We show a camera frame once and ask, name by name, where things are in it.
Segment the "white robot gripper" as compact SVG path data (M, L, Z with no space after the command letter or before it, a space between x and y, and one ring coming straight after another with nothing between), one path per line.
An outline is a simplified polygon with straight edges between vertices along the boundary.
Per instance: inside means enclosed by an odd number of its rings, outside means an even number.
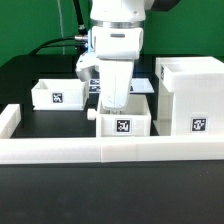
M93 26L91 48L76 63L76 74L82 81L99 72L102 107L109 111L124 111L128 104L134 63L139 59L144 31L137 28L107 28Z

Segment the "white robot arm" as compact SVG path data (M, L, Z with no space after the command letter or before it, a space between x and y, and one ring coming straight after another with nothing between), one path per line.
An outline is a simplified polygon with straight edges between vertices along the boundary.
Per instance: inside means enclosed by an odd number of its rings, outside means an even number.
M181 0L92 0L88 50L78 59L76 74L83 82L99 72L100 101L105 110L127 107L134 63L143 46L145 12L167 12Z

